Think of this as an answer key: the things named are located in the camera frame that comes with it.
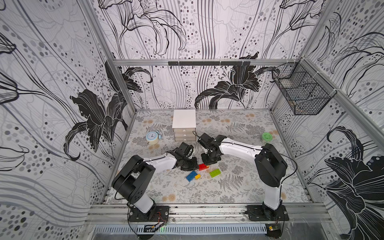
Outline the green lego brick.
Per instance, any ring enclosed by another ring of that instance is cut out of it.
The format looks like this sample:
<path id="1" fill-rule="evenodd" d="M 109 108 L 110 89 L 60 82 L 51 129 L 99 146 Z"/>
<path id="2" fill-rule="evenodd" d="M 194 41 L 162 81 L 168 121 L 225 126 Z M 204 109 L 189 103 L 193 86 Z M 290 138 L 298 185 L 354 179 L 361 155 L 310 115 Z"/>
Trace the green lego brick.
<path id="1" fill-rule="evenodd" d="M 221 170 L 220 169 L 215 169 L 215 170 L 212 170 L 211 172 L 209 172 L 209 175 L 211 178 L 214 178 L 214 177 L 217 177 L 221 174 Z"/>

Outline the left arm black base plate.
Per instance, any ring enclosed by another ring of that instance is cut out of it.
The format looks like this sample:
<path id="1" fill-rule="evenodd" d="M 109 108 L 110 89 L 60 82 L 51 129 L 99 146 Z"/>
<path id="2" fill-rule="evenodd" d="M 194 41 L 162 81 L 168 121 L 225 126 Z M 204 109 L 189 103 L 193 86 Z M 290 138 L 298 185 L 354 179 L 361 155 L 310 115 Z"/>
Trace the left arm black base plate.
<path id="1" fill-rule="evenodd" d="M 129 222 L 149 222 L 149 223 L 159 223 L 167 222 L 169 219 L 170 207 L 169 206 L 157 206 L 154 205 L 150 208 L 147 213 L 143 213 L 138 208 L 133 207 L 128 214 Z"/>

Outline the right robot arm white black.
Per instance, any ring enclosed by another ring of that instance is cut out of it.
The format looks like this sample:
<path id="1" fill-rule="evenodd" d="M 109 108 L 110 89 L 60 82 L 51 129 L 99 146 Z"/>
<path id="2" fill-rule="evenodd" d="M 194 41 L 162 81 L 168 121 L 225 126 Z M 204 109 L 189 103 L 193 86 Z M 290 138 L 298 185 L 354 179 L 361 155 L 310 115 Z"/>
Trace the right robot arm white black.
<path id="1" fill-rule="evenodd" d="M 265 184 L 264 207 L 270 211 L 276 211 L 280 207 L 281 186 L 288 164 L 273 145 L 254 146 L 223 135 L 212 138 L 207 134 L 198 137 L 198 143 L 206 150 L 202 154 L 202 160 L 206 166 L 216 164 L 223 155 L 254 162 L 259 177 Z"/>

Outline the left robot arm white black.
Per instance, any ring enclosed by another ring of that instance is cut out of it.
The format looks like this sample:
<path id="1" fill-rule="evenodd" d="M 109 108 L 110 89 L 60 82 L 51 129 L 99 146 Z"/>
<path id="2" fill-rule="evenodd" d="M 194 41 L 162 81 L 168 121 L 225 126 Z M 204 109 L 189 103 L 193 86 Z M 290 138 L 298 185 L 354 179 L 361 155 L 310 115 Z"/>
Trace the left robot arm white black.
<path id="1" fill-rule="evenodd" d="M 153 175 L 175 168 L 186 172 L 194 171 L 198 168 L 197 158 L 176 153 L 165 153 L 146 159 L 134 155 L 115 176 L 112 188 L 141 213 L 151 214 L 156 204 L 146 190 Z"/>

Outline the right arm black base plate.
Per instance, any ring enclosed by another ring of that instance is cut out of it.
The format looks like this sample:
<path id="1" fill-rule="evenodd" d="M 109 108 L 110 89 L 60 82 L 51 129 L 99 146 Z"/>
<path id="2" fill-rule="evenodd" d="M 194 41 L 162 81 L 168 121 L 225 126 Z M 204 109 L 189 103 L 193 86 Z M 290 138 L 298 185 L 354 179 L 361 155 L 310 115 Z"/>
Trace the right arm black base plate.
<path id="1" fill-rule="evenodd" d="M 280 222 L 289 221 L 288 212 L 284 205 L 280 205 L 276 210 L 272 210 L 269 207 L 262 205 L 247 205 L 245 214 L 252 222 Z"/>

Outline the blue lego brick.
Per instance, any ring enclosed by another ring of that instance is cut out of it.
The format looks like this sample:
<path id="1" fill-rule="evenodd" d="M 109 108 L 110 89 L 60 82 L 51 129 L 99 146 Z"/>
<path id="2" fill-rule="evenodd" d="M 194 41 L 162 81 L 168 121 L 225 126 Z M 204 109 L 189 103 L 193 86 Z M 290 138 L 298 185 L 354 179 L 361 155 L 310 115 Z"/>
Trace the blue lego brick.
<path id="1" fill-rule="evenodd" d="M 190 183 L 192 180 L 195 179 L 195 177 L 197 176 L 198 174 L 195 172 L 195 171 L 192 171 L 190 172 L 187 176 L 186 176 L 186 179 L 187 181 Z"/>

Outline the red lego brick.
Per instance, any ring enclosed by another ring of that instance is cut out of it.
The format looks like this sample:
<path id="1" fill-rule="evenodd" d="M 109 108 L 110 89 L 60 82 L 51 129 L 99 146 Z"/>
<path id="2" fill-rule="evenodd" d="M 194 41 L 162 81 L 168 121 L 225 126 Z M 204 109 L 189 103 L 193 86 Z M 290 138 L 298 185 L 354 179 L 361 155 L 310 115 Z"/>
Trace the red lego brick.
<path id="1" fill-rule="evenodd" d="M 199 165 L 199 171 L 203 171 L 203 170 L 206 170 L 208 168 L 209 168 L 209 166 L 206 166 L 205 164 L 200 164 Z"/>

